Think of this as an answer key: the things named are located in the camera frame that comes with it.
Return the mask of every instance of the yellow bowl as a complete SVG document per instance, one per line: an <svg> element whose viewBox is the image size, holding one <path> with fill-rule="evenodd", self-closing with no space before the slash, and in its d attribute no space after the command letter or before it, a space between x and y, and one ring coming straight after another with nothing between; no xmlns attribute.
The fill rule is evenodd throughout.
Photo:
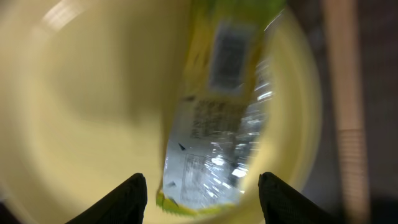
<svg viewBox="0 0 398 224"><path fill-rule="evenodd" d="M16 1L0 21L0 172L27 223L65 223L133 173L147 179L144 223L259 223L259 174L296 189L320 132L311 53L285 10L269 40L270 121L235 208L191 219L155 205L177 102L189 1Z"/></svg>

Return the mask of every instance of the barcode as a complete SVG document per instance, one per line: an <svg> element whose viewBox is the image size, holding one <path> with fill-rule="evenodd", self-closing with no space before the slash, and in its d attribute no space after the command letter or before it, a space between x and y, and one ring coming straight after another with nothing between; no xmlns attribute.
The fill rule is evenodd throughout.
<svg viewBox="0 0 398 224"><path fill-rule="evenodd" d="M243 82L244 66L251 33L246 27L220 26L218 29L210 67L210 88L238 91Z"/></svg>

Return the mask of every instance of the yellow packaging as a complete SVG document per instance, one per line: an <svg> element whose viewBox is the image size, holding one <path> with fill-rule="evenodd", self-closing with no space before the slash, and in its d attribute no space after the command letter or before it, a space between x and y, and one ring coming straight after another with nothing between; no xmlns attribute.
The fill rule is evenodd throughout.
<svg viewBox="0 0 398 224"><path fill-rule="evenodd" d="M239 178L247 169L234 150L240 141L237 134L243 130L241 119L259 84L256 67L264 29L282 3L193 1L182 99L157 196L157 205L164 210L196 216L217 213L238 202Z"/></svg>

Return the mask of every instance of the wooden stick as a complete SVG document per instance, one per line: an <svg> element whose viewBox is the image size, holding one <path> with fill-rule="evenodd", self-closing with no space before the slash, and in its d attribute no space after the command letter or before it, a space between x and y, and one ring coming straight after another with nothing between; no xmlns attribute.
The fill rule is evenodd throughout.
<svg viewBox="0 0 398 224"><path fill-rule="evenodd" d="M369 220L368 169L355 0L324 0L343 203L348 223Z"/></svg>

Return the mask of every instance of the plastic wrapper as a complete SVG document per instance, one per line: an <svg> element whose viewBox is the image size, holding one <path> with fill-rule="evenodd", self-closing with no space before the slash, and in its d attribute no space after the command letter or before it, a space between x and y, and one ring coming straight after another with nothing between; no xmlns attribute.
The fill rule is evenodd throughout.
<svg viewBox="0 0 398 224"><path fill-rule="evenodd" d="M198 2L157 195L164 210L193 216L231 207L244 194L242 179L272 97L268 61L260 60L264 29L281 10L273 4L273 14L264 17L256 5L264 1Z"/></svg>

